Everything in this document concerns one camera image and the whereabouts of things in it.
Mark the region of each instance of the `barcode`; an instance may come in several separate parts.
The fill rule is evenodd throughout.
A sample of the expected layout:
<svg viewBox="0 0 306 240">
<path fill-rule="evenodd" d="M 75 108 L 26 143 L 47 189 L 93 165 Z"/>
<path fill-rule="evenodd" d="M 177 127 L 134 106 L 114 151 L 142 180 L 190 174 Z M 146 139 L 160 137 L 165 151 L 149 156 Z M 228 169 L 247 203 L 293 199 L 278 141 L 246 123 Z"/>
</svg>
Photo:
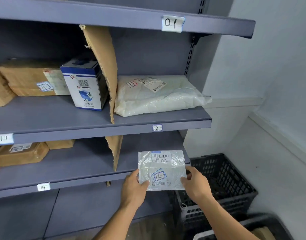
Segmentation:
<svg viewBox="0 0 306 240">
<path fill-rule="evenodd" d="M 153 157 L 170 157 L 170 155 L 163 155 L 163 154 L 152 154 Z"/>
<path fill-rule="evenodd" d="M 81 87 L 88 87 L 89 86 L 89 83 L 87 80 L 78 80 L 78 84 L 81 86 Z"/>
</svg>

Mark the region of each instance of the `blue stamp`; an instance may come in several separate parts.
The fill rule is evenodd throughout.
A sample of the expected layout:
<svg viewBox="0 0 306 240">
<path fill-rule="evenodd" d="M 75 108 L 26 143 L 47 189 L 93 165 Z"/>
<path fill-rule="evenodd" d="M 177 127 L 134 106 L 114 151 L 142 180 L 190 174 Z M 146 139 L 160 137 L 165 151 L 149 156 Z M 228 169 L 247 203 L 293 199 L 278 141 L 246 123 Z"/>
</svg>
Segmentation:
<svg viewBox="0 0 306 240">
<path fill-rule="evenodd" d="M 165 172 L 163 171 L 162 168 L 160 168 L 159 170 L 157 170 L 155 173 L 152 173 L 151 177 L 153 178 L 154 181 L 160 181 L 162 179 L 165 179 L 167 177 L 167 175 L 165 174 Z"/>
</svg>

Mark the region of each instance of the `blue and white product box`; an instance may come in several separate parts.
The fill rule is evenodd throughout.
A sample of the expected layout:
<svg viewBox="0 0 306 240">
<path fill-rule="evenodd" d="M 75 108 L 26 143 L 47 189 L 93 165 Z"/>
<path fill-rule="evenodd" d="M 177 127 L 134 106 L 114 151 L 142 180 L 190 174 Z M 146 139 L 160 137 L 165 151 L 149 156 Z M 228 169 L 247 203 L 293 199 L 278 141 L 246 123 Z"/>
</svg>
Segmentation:
<svg viewBox="0 0 306 240">
<path fill-rule="evenodd" d="M 101 111 L 109 95 L 105 78 L 93 53 L 86 53 L 61 66 L 76 107 Z"/>
</svg>

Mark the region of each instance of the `cardboard divider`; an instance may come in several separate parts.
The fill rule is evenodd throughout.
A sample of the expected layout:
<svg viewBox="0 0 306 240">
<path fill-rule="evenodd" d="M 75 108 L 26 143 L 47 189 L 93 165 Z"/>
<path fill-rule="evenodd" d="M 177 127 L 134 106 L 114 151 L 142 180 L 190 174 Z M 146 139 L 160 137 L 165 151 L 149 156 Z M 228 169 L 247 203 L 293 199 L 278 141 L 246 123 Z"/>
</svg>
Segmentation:
<svg viewBox="0 0 306 240">
<path fill-rule="evenodd" d="M 105 77 L 108 92 L 110 94 L 110 118 L 114 124 L 114 106 L 118 88 L 118 65 L 115 57 L 115 50 L 112 37 L 108 27 L 80 25 L 86 38 L 88 47 L 93 51 L 99 62 L 103 76 Z M 116 171 L 120 156 L 123 135 L 106 136 L 108 147 L 113 153 L 113 169 Z"/>
</svg>

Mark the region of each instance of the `right hand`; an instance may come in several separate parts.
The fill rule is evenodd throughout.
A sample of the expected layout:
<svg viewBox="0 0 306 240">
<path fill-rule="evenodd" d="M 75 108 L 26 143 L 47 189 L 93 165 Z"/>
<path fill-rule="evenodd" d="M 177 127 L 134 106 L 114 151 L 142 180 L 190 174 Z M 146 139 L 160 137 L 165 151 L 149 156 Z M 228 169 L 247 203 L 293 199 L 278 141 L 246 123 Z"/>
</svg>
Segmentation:
<svg viewBox="0 0 306 240">
<path fill-rule="evenodd" d="M 187 178 L 181 177 L 181 182 L 191 200 L 198 205 L 206 200 L 214 200 L 207 178 L 195 167 L 186 166 L 185 168 L 190 173 L 187 175 Z"/>
</svg>

